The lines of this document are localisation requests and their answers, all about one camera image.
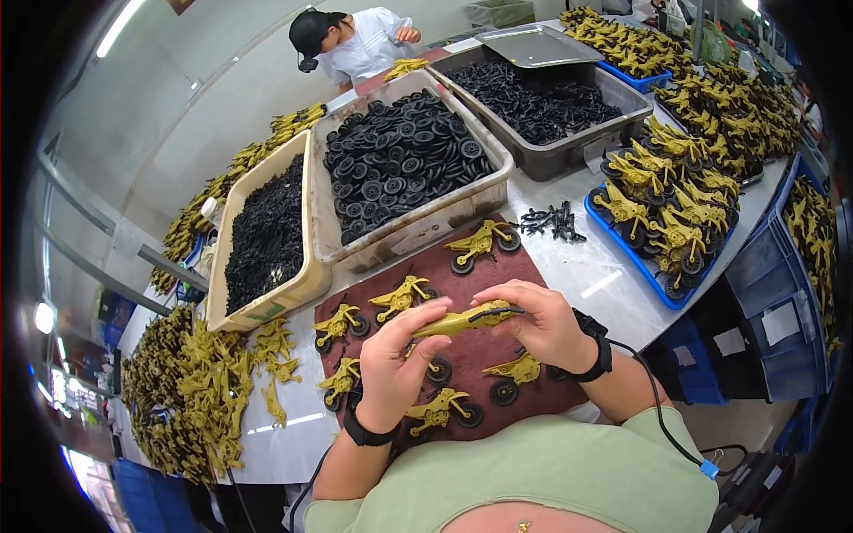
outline fluorescent light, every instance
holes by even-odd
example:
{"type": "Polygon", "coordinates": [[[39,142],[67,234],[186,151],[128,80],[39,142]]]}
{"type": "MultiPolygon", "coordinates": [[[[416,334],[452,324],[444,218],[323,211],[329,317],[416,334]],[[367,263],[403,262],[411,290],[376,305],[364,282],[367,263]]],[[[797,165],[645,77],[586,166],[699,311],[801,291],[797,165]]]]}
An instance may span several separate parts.
{"type": "Polygon", "coordinates": [[[59,348],[59,358],[62,361],[65,361],[67,357],[65,355],[65,343],[62,342],[62,337],[56,338],[56,346],[59,348]]]}
{"type": "Polygon", "coordinates": [[[107,56],[107,52],[109,52],[109,49],[113,47],[115,40],[119,38],[119,34],[125,29],[127,23],[131,21],[133,14],[141,8],[143,2],[145,2],[145,0],[130,0],[125,8],[121,10],[118,18],[116,18],[113,25],[110,26],[107,35],[104,36],[104,40],[101,41],[101,44],[98,46],[98,50],[95,52],[98,57],[107,56]]]}
{"type": "Polygon", "coordinates": [[[45,335],[53,331],[54,318],[55,314],[52,307],[45,302],[38,304],[36,308],[36,327],[38,331],[45,335]]]}
{"type": "Polygon", "coordinates": [[[54,399],[53,399],[53,397],[50,395],[50,393],[48,392],[48,390],[44,388],[44,385],[42,385],[42,382],[41,382],[41,381],[36,381],[36,385],[38,385],[38,389],[41,391],[42,396],[44,396],[44,397],[45,397],[45,399],[47,399],[47,401],[48,401],[49,403],[52,403],[52,402],[54,401],[54,399]]]}

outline plastic storage bin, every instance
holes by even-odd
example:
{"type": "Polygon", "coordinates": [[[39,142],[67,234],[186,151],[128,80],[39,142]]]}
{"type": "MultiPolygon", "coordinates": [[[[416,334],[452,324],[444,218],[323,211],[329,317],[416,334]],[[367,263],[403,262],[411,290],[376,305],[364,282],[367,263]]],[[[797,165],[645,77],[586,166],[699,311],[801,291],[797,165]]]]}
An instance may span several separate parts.
{"type": "Polygon", "coordinates": [[[672,78],[672,72],[668,70],[664,70],[663,74],[658,74],[657,76],[637,79],[632,78],[631,76],[622,72],[607,61],[599,61],[598,63],[596,63],[596,65],[598,65],[599,68],[608,71],[613,76],[616,76],[617,78],[621,79],[632,89],[642,93],[643,95],[652,92],[652,87],[663,87],[664,85],[666,85],[666,80],[672,78]]]}
{"type": "Polygon", "coordinates": [[[222,230],[219,233],[211,269],[211,290],[207,296],[207,323],[210,331],[251,331],[281,314],[324,294],[332,285],[332,269],[314,258],[311,225],[311,132],[305,130],[281,145],[267,159],[240,178],[228,193],[225,201],[222,230]],[[225,315],[228,302],[228,284],[225,267],[231,257],[231,231],[234,218],[243,211],[246,197],[263,187],[274,176],[287,171],[293,158],[305,154],[302,169],[302,269],[291,280],[256,298],[230,315],[225,315]]]}
{"type": "Polygon", "coordinates": [[[771,401],[812,397],[828,388],[827,347],[817,298],[782,219],[794,178],[803,173],[814,181],[797,154],[765,219],[726,270],[755,333],[771,401]]]}
{"type": "Polygon", "coordinates": [[[471,22],[471,27],[494,26],[509,28],[536,22],[536,11],[533,2],[522,0],[484,0],[469,3],[465,6],[465,14],[471,22]]]}
{"type": "Polygon", "coordinates": [[[435,78],[424,71],[409,72],[393,79],[349,105],[320,119],[314,126],[311,152],[311,232],[314,253],[320,263],[343,262],[349,271],[360,274],[378,264],[393,261],[412,250],[440,239],[466,223],[485,217],[507,201],[507,179],[513,158],[506,148],[435,78]],[[427,89],[441,98],[448,109],[459,113],[470,135],[477,139],[496,171],[465,187],[395,218],[346,246],[340,244],[340,224],[334,212],[332,180],[322,160],[326,155],[326,135],[337,130],[353,113],[366,113],[372,101],[387,105],[427,89]]]}
{"type": "Polygon", "coordinates": [[[594,125],[565,139],[544,146],[525,141],[521,135],[491,111],[486,105],[474,98],[471,93],[450,81],[444,74],[470,64],[487,61],[505,61],[497,53],[480,45],[464,50],[449,57],[433,61],[426,70],[435,76],[445,87],[465,102],[480,121],[513,154],[515,164],[532,180],[544,182],[566,171],[568,168],[583,164],[583,147],[606,137],[618,134],[623,144],[630,137],[639,137],[642,122],[652,114],[654,105],[643,95],[631,89],[618,78],[595,65],[570,65],[565,68],[566,76],[581,83],[597,84],[601,87],[604,103],[619,106],[623,115],[613,120],[594,125]]]}

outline black wristband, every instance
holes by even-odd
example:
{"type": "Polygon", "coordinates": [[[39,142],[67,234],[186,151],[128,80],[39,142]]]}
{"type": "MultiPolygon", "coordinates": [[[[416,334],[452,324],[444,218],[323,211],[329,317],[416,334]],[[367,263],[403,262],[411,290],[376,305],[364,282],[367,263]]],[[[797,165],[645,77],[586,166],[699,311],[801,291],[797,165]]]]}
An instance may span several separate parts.
{"type": "Polygon", "coordinates": [[[352,437],[352,441],[356,446],[384,446],[397,437],[397,434],[400,431],[399,422],[394,426],[394,429],[381,435],[364,429],[364,427],[358,422],[358,418],[356,418],[356,406],[357,403],[352,405],[346,410],[346,413],[344,413],[344,429],[346,429],[346,432],[350,434],[350,437],[352,437]]]}
{"type": "Polygon", "coordinates": [[[610,348],[610,343],[607,342],[607,339],[602,335],[590,336],[595,339],[595,343],[598,345],[598,359],[595,360],[595,364],[593,364],[592,368],[583,374],[572,374],[567,371],[572,379],[578,383],[589,383],[590,381],[595,381],[605,372],[613,371],[613,352],[610,348]]]}

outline woman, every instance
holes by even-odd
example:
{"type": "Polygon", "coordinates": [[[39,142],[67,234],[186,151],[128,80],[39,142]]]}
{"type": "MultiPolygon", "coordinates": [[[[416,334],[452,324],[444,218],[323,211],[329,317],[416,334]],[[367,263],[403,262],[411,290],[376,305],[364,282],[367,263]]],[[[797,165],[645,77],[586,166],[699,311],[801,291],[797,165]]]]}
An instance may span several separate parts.
{"type": "Polygon", "coordinates": [[[385,8],[353,14],[324,13],[314,9],[300,13],[290,26],[290,42],[305,56],[299,70],[309,72],[319,64],[341,94],[353,85],[412,56],[409,43],[421,40],[410,18],[401,19],[385,8]]]}
{"type": "MultiPolygon", "coordinates": [[[[363,399],[347,413],[345,429],[322,464],[305,530],[707,531],[717,484],[661,431],[643,366],[612,351],[607,370],[602,346],[609,344],[581,331],[560,293],[512,280],[474,295],[471,305],[497,298],[526,313],[492,334],[512,335],[540,362],[574,374],[617,425],[546,414],[478,441],[422,444],[388,466],[391,445],[378,443],[396,431],[420,394],[427,364],[452,342],[435,335],[408,359],[400,357],[412,333],[452,304],[436,299],[401,313],[363,344],[363,399]]],[[[672,402],[664,395],[661,403],[670,434],[701,460],[672,402]]]]}

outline blue plastic tray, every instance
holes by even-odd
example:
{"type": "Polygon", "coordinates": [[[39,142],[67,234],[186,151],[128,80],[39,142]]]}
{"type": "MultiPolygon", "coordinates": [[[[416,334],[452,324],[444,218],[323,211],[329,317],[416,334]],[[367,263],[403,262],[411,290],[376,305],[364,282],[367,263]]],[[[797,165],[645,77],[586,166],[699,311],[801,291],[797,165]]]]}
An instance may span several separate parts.
{"type": "MultiPolygon", "coordinates": [[[[674,310],[679,310],[679,309],[683,308],[685,305],[687,305],[687,302],[689,302],[690,298],[692,298],[693,295],[696,293],[696,289],[690,289],[690,291],[687,293],[687,295],[680,300],[676,301],[676,300],[670,299],[666,295],[666,293],[664,292],[664,288],[661,286],[660,282],[658,282],[658,279],[654,277],[654,273],[648,269],[649,264],[654,264],[656,269],[657,269],[657,264],[654,261],[646,261],[645,259],[640,258],[639,256],[637,256],[637,254],[634,253],[633,250],[630,249],[630,247],[628,247],[627,244],[625,244],[625,241],[622,240],[622,236],[615,229],[611,229],[610,223],[607,220],[605,220],[601,216],[601,214],[599,214],[589,204],[589,194],[587,194],[586,198],[583,199],[583,207],[586,209],[586,212],[589,214],[589,216],[593,220],[595,220],[598,223],[598,225],[601,226],[601,228],[607,232],[608,235],[611,236],[611,238],[616,242],[616,244],[619,245],[620,248],[622,248],[624,250],[625,253],[628,254],[628,257],[630,258],[631,262],[634,263],[634,265],[640,271],[640,273],[643,275],[643,277],[646,278],[646,280],[649,282],[649,285],[652,286],[654,291],[658,294],[658,297],[661,299],[662,302],[664,302],[664,305],[666,305],[670,309],[674,309],[674,310]]],[[[728,234],[726,235],[726,239],[722,243],[723,246],[726,246],[726,243],[728,242],[728,238],[731,236],[733,229],[734,228],[728,229],[728,234]]],[[[708,275],[708,271],[711,269],[711,266],[716,261],[717,261],[717,258],[714,258],[710,263],[708,263],[708,266],[705,267],[705,271],[702,272],[702,280],[704,280],[705,276],[708,275]]]]}
{"type": "Polygon", "coordinates": [[[817,297],[782,219],[794,178],[802,174],[817,183],[797,154],[764,219],[726,270],[728,283],[755,333],[771,401],[812,397],[826,392],[829,385],[817,297]],[[793,306],[799,331],[771,346],[762,318],[788,304],[793,306]]]}
{"type": "Polygon", "coordinates": [[[599,68],[606,70],[610,74],[621,79],[626,84],[630,85],[634,90],[638,91],[640,94],[643,95],[652,92],[652,87],[663,87],[666,84],[666,80],[672,78],[672,72],[664,70],[663,74],[658,74],[657,76],[652,76],[651,78],[635,79],[629,76],[628,74],[622,72],[621,70],[617,69],[613,65],[607,63],[606,61],[599,61],[595,64],[598,65],[599,68]]]}

